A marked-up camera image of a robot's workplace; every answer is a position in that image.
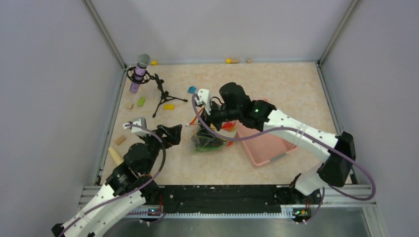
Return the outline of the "toy red tomato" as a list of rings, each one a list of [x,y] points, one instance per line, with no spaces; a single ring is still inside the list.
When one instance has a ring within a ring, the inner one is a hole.
[[[236,121],[224,122],[221,129],[227,132],[234,132],[236,130]]]

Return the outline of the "clear orange zip bag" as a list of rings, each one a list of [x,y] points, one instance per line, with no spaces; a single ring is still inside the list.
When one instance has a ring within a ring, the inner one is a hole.
[[[191,141],[192,141],[192,148],[194,151],[194,143],[204,143],[204,142],[226,142],[227,145],[225,148],[223,148],[222,150],[230,147],[233,145],[233,141],[230,140],[226,140],[223,138],[219,138],[217,136],[215,136],[214,134],[212,134],[211,132],[209,132],[206,128],[204,128],[204,126],[201,124],[201,122],[198,120],[198,117],[195,116],[193,118],[193,120],[189,123],[187,123],[185,125],[186,127],[192,128],[193,130],[193,135],[191,136]],[[230,138],[235,138],[237,135],[237,123],[236,123],[236,130],[234,132],[227,132],[225,130],[216,130],[216,127],[210,123],[209,127],[216,133],[222,135],[222,136],[226,136],[226,137],[230,137]]]

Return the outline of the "pink plastic basket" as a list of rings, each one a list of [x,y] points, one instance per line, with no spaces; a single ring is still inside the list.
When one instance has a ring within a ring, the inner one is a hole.
[[[297,150],[297,146],[270,133],[240,142],[253,167],[274,162]]]

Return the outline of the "toy mango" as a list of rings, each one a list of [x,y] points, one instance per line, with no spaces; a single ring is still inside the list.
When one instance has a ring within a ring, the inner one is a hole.
[[[204,143],[194,143],[194,151],[199,153],[214,152],[225,148],[227,145],[226,142],[204,142]]]

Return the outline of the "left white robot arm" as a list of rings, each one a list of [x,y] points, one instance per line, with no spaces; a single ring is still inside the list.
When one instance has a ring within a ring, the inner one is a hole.
[[[129,147],[123,161],[77,215],[52,227],[55,237],[101,237],[132,210],[158,200],[154,180],[164,167],[167,149],[179,145],[182,125],[158,125],[155,130],[134,122],[124,126],[142,142]]]

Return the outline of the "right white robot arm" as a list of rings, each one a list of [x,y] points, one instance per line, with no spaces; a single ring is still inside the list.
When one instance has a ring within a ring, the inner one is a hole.
[[[207,89],[199,89],[195,102],[205,108],[205,123],[220,130],[221,124],[239,121],[259,134],[269,133],[313,154],[319,163],[295,177],[290,184],[290,198],[304,203],[315,190],[326,185],[343,187],[355,160],[353,136],[324,132],[299,122],[264,100],[251,100],[235,82],[222,86],[221,105],[211,100]]]

